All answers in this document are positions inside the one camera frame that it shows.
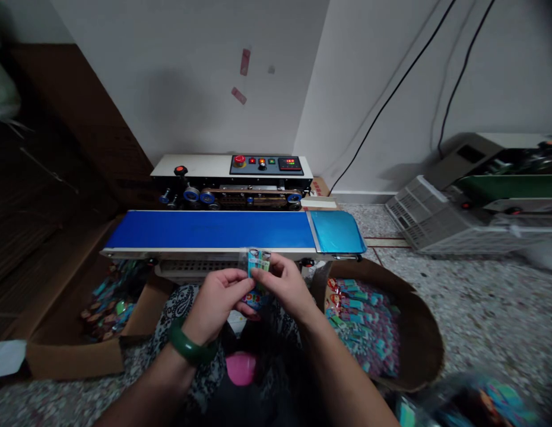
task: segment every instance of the person's left hand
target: person's left hand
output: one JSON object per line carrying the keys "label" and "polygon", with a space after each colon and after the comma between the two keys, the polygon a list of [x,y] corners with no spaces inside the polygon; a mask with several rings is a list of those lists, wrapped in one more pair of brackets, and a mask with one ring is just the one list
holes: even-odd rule
{"label": "person's left hand", "polygon": [[215,340],[231,310],[251,320],[259,320],[256,311],[241,301],[254,288],[254,280],[243,270],[226,269],[209,273],[181,329],[197,345]]}

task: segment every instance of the digital temperature display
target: digital temperature display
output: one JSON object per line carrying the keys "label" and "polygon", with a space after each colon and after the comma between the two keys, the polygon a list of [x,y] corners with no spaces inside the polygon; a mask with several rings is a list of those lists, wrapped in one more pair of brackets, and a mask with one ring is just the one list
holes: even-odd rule
{"label": "digital temperature display", "polygon": [[280,157],[278,166],[281,171],[301,171],[300,160],[297,157]]}

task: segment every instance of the green jade bangle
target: green jade bangle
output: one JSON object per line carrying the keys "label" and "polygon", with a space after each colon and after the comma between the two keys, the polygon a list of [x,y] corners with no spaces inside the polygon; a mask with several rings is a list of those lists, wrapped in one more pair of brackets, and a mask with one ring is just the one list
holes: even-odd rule
{"label": "green jade bangle", "polygon": [[198,366],[211,363],[218,351],[217,340],[207,346],[195,344],[181,330],[183,322],[185,322],[183,317],[173,320],[169,328],[169,342],[191,365]]}

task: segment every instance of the pile of packets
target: pile of packets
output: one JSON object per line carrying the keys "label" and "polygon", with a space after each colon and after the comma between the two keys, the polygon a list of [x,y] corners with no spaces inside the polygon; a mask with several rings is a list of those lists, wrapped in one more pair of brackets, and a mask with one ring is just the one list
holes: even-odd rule
{"label": "pile of packets", "polygon": [[88,307],[80,312],[84,335],[92,342],[106,341],[120,334],[132,314],[147,279],[147,264],[122,260],[110,265],[108,276],[92,292]]}
{"label": "pile of packets", "polygon": [[366,283],[328,279],[325,314],[365,372],[374,377],[399,373],[399,309]]}

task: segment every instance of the power cord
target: power cord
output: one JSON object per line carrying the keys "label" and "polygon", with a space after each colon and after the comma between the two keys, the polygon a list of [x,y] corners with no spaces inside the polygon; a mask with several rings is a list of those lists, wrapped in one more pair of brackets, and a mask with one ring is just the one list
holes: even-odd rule
{"label": "power cord", "polygon": [[363,143],[365,143],[365,140],[367,139],[367,136],[369,135],[369,132],[371,132],[371,129],[373,128],[373,126],[375,125],[375,122],[377,122],[377,119],[379,118],[379,116],[381,115],[381,113],[383,112],[383,110],[385,109],[385,107],[387,106],[387,104],[389,103],[389,101],[391,100],[391,98],[395,95],[396,91],[398,90],[398,88],[401,86],[401,84],[405,81],[405,79],[407,78],[407,75],[411,72],[411,70],[413,69],[414,65],[417,63],[417,61],[420,59],[420,57],[423,55],[424,51],[427,49],[427,47],[430,45],[430,42],[432,42],[432,40],[434,39],[434,37],[436,36],[436,34],[438,33],[438,30],[440,30],[440,27],[442,26],[442,24],[444,23],[444,21],[446,20],[446,17],[448,16],[448,13],[450,12],[450,10],[452,9],[452,7],[454,6],[454,3],[456,2],[456,0],[452,0],[452,2],[450,2],[450,5],[448,6],[448,8],[446,9],[446,12],[444,12],[444,15],[442,16],[442,19],[440,20],[440,22],[438,23],[438,25],[436,26],[436,29],[434,30],[434,32],[432,33],[432,35],[430,36],[429,40],[426,42],[426,44],[424,45],[424,47],[422,48],[422,50],[420,51],[420,53],[417,55],[417,57],[414,59],[413,63],[411,64],[411,66],[407,69],[406,73],[402,76],[401,80],[399,81],[399,83],[396,85],[395,89],[393,90],[393,92],[391,92],[389,98],[387,98],[387,100],[385,101],[385,103],[383,104],[383,106],[381,107],[381,109],[379,110],[379,112],[377,113],[377,115],[375,116],[375,119],[373,119],[373,123],[371,123],[371,126],[369,126],[369,129],[367,130],[367,133],[365,134],[365,137],[363,138],[363,140],[361,141],[361,143],[359,144],[359,147],[357,148],[357,151],[355,152],[355,156],[353,156],[353,158],[351,159],[351,161],[349,162],[349,165],[347,165],[347,168],[345,168],[345,170],[343,171],[343,173],[340,175],[339,178],[336,179],[334,185],[331,186],[331,190],[329,190],[329,193],[328,193],[328,197],[331,195],[331,192],[334,190],[335,186],[337,185],[337,183],[340,181],[340,179],[343,178],[343,175],[345,175],[345,173],[349,170],[349,168],[351,167],[351,165],[353,164],[353,162],[355,161],[356,157],[357,157],[357,154],[359,154],[359,151],[361,150],[361,147],[363,146]]}
{"label": "power cord", "polygon": [[444,137],[444,128],[446,127],[446,119],[448,118],[448,113],[450,112],[450,106],[452,105],[452,100],[454,99],[454,95],[456,94],[458,85],[460,84],[460,81],[462,80],[462,76],[464,75],[464,72],[466,71],[466,67],[468,66],[468,60],[470,59],[470,53],[472,52],[472,47],[474,47],[474,43],[478,38],[478,34],[480,33],[480,30],[482,29],[482,26],[484,25],[484,22],[488,16],[488,13],[490,13],[491,7],[494,5],[495,1],[496,0],[490,1],[490,4],[486,8],[484,16],[482,17],[482,20],[478,25],[478,28],[476,28],[474,37],[472,38],[472,41],[468,46],[468,51],[466,52],[466,57],[464,58],[464,64],[462,65],[462,70],[460,71],[458,80],[456,80],[456,84],[454,85],[454,89],[452,90],[452,94],[450,95],[450,99],[448,100],[448,105],[446,106],[446,112],[444,113],[444,120],[442,120],[442,127],[440,128],[440,137],[438,138],[438,144],[436,145],[436,149],[438,150],[438,155],[440,156],[441,160],[444,159],[444,153],[442,152],[442,147],[441,147],[442,138]]}

